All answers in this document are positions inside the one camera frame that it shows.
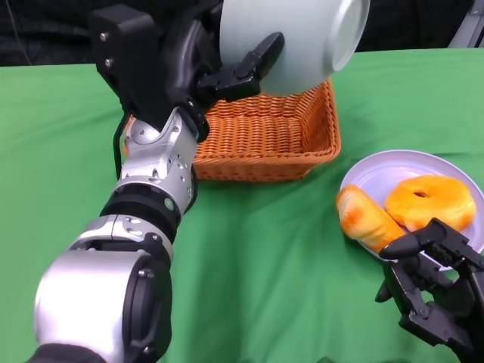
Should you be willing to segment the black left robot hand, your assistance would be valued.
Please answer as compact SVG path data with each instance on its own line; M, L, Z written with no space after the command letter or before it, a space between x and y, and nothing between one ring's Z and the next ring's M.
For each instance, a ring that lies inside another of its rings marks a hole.
M95 10L88 29L98 72L125 116L157 131L179 107L198 142L209 134L206 113L217 101L261 92L284 47L269 33L231 63L222 63L222 1L139 1Z

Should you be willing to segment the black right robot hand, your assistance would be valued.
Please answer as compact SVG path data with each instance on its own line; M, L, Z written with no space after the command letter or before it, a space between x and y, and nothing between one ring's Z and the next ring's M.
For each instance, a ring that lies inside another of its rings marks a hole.
M393 299L399 326L461 362L483 360L483 256L437 218L386 245L384 281L375 298Z

